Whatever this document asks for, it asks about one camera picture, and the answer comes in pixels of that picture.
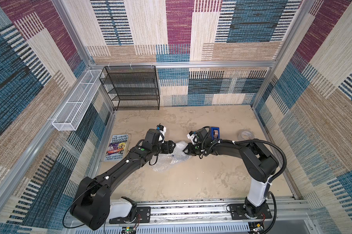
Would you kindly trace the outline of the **clear bubble wrap sheet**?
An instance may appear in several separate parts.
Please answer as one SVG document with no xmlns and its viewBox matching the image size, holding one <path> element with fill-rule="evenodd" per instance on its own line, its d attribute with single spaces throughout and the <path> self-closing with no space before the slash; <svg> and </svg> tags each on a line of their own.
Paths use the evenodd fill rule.
<svg viewBox="0 0 352 234">
<path fill-rule="evenodd" d="M 171 154 L 160 154 L 158 156 L 158 161 L 155 165 L 151 166 L 153 171 L 161 172 L 166 171 L 176 164 L 187 161 L 191 158 L 190 155 L 187 155 L 183 150 L 188 146 L 188 143 L 180 141 L 176 144 L 176 147 Z"/>
</svg>

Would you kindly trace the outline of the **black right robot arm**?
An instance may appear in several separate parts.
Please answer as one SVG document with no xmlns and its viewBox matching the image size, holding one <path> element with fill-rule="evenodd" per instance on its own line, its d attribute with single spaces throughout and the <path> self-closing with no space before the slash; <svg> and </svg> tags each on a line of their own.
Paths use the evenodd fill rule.
<svg viewBox="0 0 352 234">
<path fill-rule="evenodd" d="M 192 156 L 212 154 L 242 159 L 251 177 L 250 190 L 243 206 L 245 216 L 249 219 L 260 216 L 273 180 L 279 177 L 287 166 L 286 156 L 278 146 L 256 138 L 244 141 L 216 139 L 207 144 L 188 143 L 182 151 Z"/>
</svg>

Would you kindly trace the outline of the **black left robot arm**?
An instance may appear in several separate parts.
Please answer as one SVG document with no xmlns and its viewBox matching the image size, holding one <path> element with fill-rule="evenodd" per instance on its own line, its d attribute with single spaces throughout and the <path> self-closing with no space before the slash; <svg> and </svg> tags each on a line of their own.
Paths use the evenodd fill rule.
<svg viewBox="0 0 352 234">
<path fill-rule="evenodd" d="M 69 213 L 93 231 L 106 220 L 119 218 L 123 222 L 135 221 L 138 216 L 137 203 L 122 197 L 112 204 L 110 197 L 113 191 L 153 156 L 171 154 L 175 147 L 171 140 L 155 145 L 142 140 L 142 145 L 133 147 L 122 161 L 108 171 L 95 178 L 85 177 L 79 184 Z"/>
</svg>

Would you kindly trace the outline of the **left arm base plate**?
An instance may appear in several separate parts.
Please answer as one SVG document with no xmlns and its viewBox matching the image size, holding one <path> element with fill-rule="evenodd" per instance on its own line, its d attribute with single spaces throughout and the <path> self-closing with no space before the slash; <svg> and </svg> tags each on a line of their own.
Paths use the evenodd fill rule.
<svg viewBox="0 0 352 234">
<path fill-rule="evenodd" d="M 151 207 L 137 207 L 129 212 L 126 217 L 117 217 L 109 220 L 109 224 L 136 224 L 140 220 L 140 224 L 149 223 L 151 216 Z"/>
</svg>

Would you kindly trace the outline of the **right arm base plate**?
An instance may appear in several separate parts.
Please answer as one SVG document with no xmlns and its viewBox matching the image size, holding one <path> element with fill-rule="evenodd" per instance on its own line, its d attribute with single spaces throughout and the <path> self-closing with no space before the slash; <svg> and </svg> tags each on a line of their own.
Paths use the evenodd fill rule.
<svg viewBox="0 0 352 234">
<path fill-rule="evenodd" d="M 267 203 L 260 207 L 249 206 L 249 208 L 244 203 L 231 203 L 226 206 L 226 210 L 230 213 L 232 220 L 269 220 L 273 217 Z"/>
</svg>

